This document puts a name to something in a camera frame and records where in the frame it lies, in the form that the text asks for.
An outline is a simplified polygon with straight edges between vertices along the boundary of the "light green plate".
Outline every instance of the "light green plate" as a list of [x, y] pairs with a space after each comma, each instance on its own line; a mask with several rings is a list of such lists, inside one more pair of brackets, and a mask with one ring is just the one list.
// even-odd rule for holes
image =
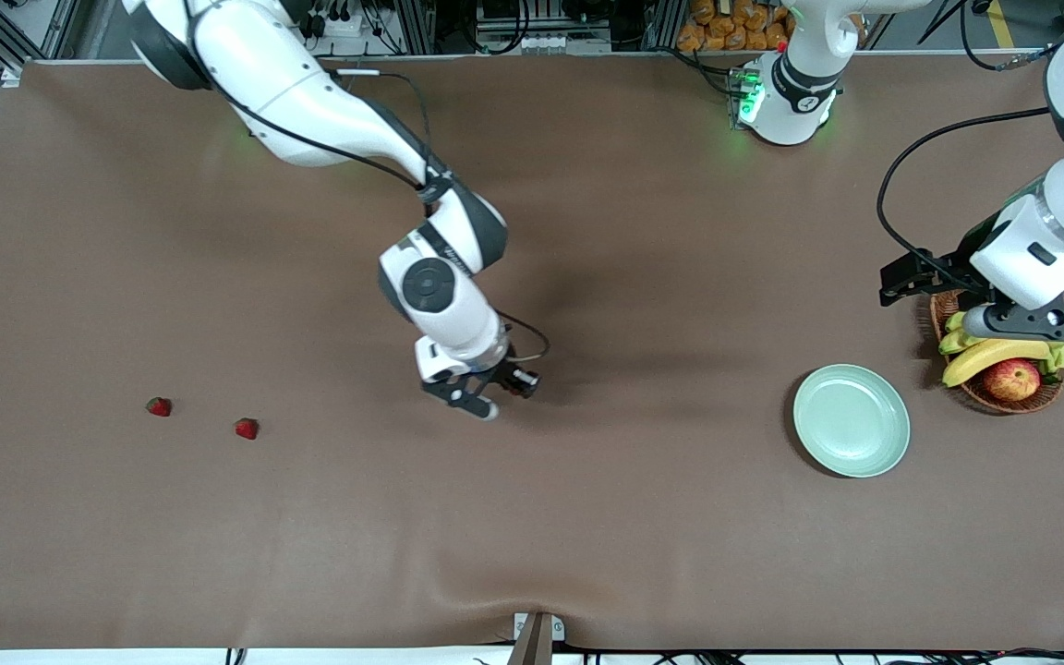
[[795, 393], [795, 430], [831, 471], [869, 479], [890, 471], [909, 447], [909, 413], [898, 390], [854, 365], [812, 371]]

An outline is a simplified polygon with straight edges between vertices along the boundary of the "table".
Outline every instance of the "table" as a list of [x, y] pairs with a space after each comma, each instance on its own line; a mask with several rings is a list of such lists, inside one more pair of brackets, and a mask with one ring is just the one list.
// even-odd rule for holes
[[[921, 302], [878, 306], [872, 212], [917, 136], [1043, 102], [1037, 67], [858, 56], [797, 148], [675, 60], [388, 67], [510, 222], [482, 287], [553, 339], [495, 422], [421, 395], [377, 292], [402, 185], [280, 164], [139, 66], [0, 93], [0, 648], [486, 643], [528, 610], [588, 648], [1064, 648], [1064, 395], [938, 388]], [[354, 92], [417, 122], [395, 81]], [[946, 251], [1062, 152], [1046, 118], [948, 135], [887, 212]], [[886, 476], [795, 440], [832, 362], [904, 397]]]

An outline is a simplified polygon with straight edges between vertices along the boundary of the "green light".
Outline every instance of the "green light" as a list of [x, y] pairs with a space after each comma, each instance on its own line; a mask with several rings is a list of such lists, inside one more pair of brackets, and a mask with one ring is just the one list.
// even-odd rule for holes
[[742, 122], [752, 122], [758, 117], [758, 109], [761, 103], [766, 98], [766, 89], [763, 85], [755, 85], [752, 93], [747, 95], [747, 97], [742, 101], [742, 110], [738, 113], [738, 119]]

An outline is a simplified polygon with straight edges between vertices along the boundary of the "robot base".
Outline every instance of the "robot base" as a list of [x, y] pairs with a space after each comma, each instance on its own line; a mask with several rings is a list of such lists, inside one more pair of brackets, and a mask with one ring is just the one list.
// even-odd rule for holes
[[807, 113], [791, 109], [791, 102], [777, 94], [774, 84], [774, 63], [779, 57], [777, 52], [766, 53], [730, 71], [728, 84], [733, 93], [730, 97], [730, 118], [735, 130], [750, 128], [768, 143], [795, 146], [811, 138], [819, 126], [828, 121], [836, 92], [824, 101], [815, 97], [803, 98], [799, 105], [809, 105]]

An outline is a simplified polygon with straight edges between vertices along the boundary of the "bread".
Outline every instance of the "bread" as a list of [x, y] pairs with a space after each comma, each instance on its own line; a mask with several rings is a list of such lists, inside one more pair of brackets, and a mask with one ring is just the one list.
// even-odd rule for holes
[[704, 43], [704, 28], [694, 22], [687, 22], [680, 29], [679, 37], [676, 37], [676, 50], [692, 53], [700, 49]]
[[746, 47], [746, 29], [743, 26], [735, 27], [733, 32], [725, 38], [726, 51], [739, 51]]
[[748, 30], [746, 31], [746, 50], [747, 51], [765, 51], [766, 50], [766, 34], [761, 30]]
[[769, 18], [769, 11], [766, 7], [760, 7], [760, 5], [754, 4], [754, 11], [750, 14], [743, 24], [746, 26], [747, 30], [763, 30], [766, 27], [766, 18]]
[[733, 29], [736, 27], [733, 24], [733, 17], [715, 17], [713, 20], [709, 21], [709, 35], [710, 37], [727, 37], [728, 34], [733, 33]]
[[752, 0], [733, 0], [733, 22], [743, 24], [747, 18], [758, 13]]
[[786, 31], [782, 30], [781, 22], [766, 26], [766, 47], [767, 49], [778, 49], [781, 43], [786, 41]]
[[717, 7], [713, 0], [692, 0], [692, 18], [698, 24], [709, 24], [709, 21], [717, 17]]

